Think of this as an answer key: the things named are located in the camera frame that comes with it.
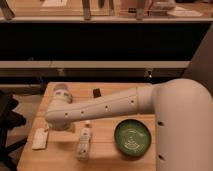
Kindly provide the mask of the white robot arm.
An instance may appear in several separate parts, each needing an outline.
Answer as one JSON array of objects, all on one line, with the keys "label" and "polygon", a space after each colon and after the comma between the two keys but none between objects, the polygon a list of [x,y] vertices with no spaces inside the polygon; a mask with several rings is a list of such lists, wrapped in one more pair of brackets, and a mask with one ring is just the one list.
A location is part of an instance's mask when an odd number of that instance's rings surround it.
[{"label": "white robot arm", "polygon": [[64,85],[54,90],[45,120],[64,130],[72,122],[123,115],[156,117],[156,171],[213,171],[213,96],[191,79],[141,86],[71,101]]}]

